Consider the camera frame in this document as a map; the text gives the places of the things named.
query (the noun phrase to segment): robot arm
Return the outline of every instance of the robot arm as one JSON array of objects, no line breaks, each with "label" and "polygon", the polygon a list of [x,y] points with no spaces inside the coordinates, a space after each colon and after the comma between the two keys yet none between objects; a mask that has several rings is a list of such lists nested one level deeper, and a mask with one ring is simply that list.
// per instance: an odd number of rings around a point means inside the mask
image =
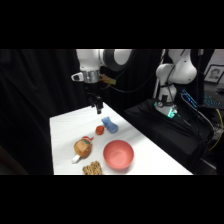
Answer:
[{"label": "robot arm", "polygon": [[168,54],[173,64],[160,65],[156,72],[160,81],[160,93],[155,108],[170,118],[177,113],[174,104],[177,90],[173,84],[189,84],[197,75],[190,53],[191,49],[169,49]]},{"label": "robot arm", "polygon": [[105,66],[115,72],[122,71],[129,64],[132,55],[132,49],[77,49],[81,72],[73,75],[72,80],[85,83],[90,105],[96,106],[98,114],[101,114],[103,108],[99,95],[100,67]]}]

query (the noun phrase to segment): pink bowl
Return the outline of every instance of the pink bowl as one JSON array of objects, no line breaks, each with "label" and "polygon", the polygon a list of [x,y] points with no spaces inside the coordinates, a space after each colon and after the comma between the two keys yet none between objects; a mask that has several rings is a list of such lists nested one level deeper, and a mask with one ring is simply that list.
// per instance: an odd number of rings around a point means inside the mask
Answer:
[{"label": "pink bowl", "polygon": [[123,170],[131,165],[134,159],[134,150],[127,142],[116,140],[106,145],[103,157],[111,168]]}]

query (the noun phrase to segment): bun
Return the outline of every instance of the bun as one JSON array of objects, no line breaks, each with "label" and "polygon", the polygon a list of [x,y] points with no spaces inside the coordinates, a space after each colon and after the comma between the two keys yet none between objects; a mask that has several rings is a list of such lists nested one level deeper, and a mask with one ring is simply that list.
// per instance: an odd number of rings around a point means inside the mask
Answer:
[{"label": "bun", "polygon": [[87,139],[82,139],[75,143],[74,149],[80,157],[86,157],[91,152],[92,144]]}]

